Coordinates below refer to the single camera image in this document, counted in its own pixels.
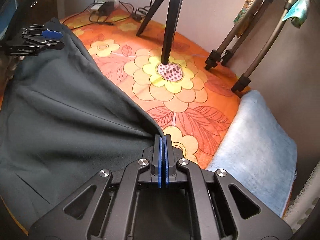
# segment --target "pink spotted flower center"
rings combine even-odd
[[[179,81],[183,77],[180,65],[174,62],[169,62],[167,65],[160,63],[157,67],[157,72],[164,80],[171,82]]]

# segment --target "orange floral blanket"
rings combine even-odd
[[[236,75],[220,64],[206,71],[209,53],[179,33],[169,64],[162,65],[165,26],[160,23],[151,21],[136,37],[140,23],[131,18],[114,26],[83,26],[90,23],[89,15],[87,11],[64,23],[74,29],[102,73],[171,134],[173,146],[206,168],[238,110],[239,98],[230,91]],[[116,10],[107,21],[127,16]]]

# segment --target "dark gray cloth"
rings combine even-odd
[[[162,135],[57,19],[63,50],[26,57],[0,111],[0,195],[28,230],[99,170],[123,169]]]

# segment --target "extension cord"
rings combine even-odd
[[[94,3],[100,3],[100,4],[95,4],[94,6],[91,7],[91,10],[98,10],[100,6],[105,2],[113,2],[115,9],[120,5],[120,0],[94,0]]]

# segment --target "black tripod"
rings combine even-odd
[[[136,34],[137,36],[140,36],[141,33],[144,31],[149,21],[151,20],[151,18],[153,17],[153,15],[155,14],[155,12],[160,7],[163,1],[164,0],[155,0],[150,10],[148,11],[147,16],[145,17],[145,19],[141,24]],[[161,54],[161,62],[164,65],[167,65],[169,61],[171,46],[172,46],[174,34],[176,32],[176,28],[177,28],[181,4],[182,4],[182,0],[170,0],[170,3],[169,3],[168,16],[167,16],[167,22],[166,22],[165,31],[164,31],[164,40],[163,40],[162,54]]]

